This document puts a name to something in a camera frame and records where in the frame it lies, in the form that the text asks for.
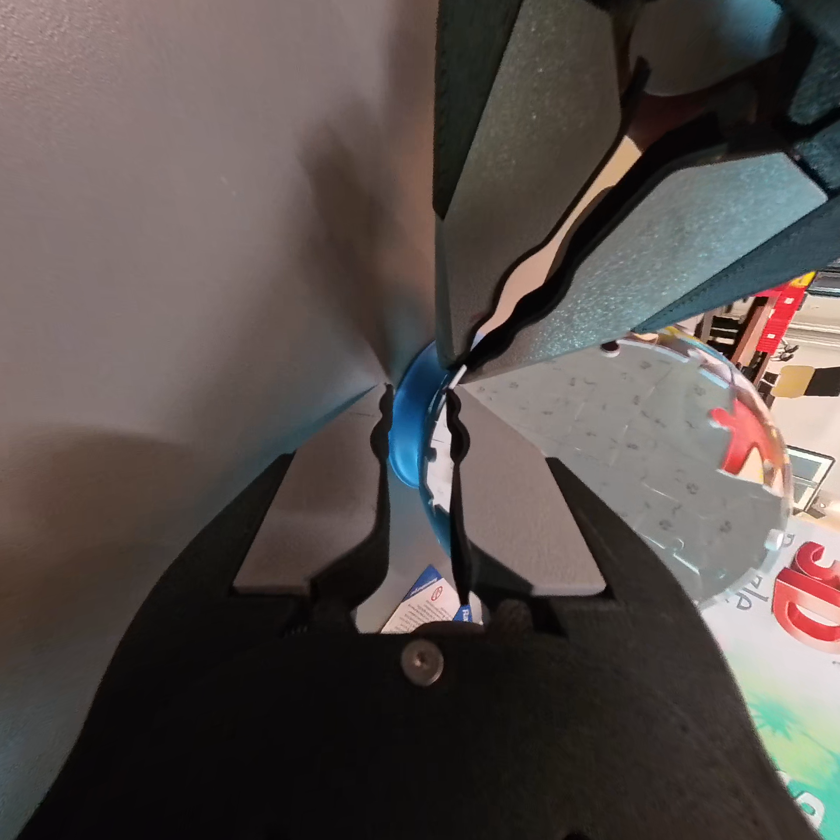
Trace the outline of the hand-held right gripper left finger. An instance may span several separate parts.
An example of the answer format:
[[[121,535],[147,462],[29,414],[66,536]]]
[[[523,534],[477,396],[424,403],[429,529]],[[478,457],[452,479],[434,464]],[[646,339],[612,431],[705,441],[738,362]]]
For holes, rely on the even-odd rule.
[[[355,627],[389,571],[393,387],[377,385],[290,457],[233,589],[289,597],[315,627]]]

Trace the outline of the yellow and black wall panel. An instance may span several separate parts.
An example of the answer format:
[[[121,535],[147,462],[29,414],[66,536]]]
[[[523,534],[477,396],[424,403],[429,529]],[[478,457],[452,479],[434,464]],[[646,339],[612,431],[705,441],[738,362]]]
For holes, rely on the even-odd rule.
[[[838,397],[839,366],[812,367],[808,365],[786,365],[771,390],[779,398]]]

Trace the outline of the colourful puzzle box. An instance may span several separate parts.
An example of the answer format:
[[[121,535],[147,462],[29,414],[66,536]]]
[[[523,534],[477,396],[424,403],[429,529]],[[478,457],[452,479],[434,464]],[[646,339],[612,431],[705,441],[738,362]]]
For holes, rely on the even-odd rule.
[[[733,594],[698,612],[738,683],[752,723],[781,782],[821,838],[839,839],[838,531],[807,516],[785,525],[781,547]],[[383,634],[407,634],[433,620],[480,624],[480,608],[459,607],[452,584],[428,565],[384,621]],[[699,643],[688,631],[619,629],[610,652],[621,664],[644,648],[656,674],[690,700],[700,675]]]

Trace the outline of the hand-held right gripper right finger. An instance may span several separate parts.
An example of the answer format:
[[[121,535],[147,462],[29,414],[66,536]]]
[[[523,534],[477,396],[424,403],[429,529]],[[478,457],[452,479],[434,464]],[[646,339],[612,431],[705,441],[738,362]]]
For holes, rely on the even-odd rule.
[[[542,451],[470,393],[446,391],[456,591],[487,605],[598,595],[606,582]]]

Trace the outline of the blue cartoon puzzle ball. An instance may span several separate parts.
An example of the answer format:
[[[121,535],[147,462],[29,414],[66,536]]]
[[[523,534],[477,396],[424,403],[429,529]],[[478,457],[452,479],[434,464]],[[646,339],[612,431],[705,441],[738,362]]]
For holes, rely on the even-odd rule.
[[[658,554],[705,608],[777,560],[790,461],[770,411],[728,360],[686,332],[629,333],[458,385],[558,459]]]

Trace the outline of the blue plastic ball stand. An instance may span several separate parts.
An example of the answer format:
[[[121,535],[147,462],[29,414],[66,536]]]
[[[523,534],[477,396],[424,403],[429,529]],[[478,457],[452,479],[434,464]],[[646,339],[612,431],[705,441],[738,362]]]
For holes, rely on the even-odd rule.
[[[408,365],[395,389],[389,462],[395,476],[420,498],[435,538],[450,556],[450,502],[454,475],[446,392],[454,373],[430,342]]]

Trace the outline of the red storage bin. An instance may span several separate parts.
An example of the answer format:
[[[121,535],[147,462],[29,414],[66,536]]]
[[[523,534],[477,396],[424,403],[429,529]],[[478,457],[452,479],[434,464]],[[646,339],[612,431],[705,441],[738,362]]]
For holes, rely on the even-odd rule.
[[[772,355],[777,351],[805,298],[812,278],[813,273],[799,276],[764,293],[769,299],[771,311],[763,326],[756,352]]]

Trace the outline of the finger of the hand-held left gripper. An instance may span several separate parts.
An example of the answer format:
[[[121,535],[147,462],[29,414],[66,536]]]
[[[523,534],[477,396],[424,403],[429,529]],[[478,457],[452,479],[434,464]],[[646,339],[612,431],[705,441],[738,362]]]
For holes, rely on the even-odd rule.
[[[556,270],[470,352],[463,382],[624,336],[822,208],[782,151],[639,160],[580,222]]]
[[[439,2],[434,73],[436,352],[476,368],[559,296],[548,275],[494,329],[613,157],[644,87],[630,40],[648,2]]]

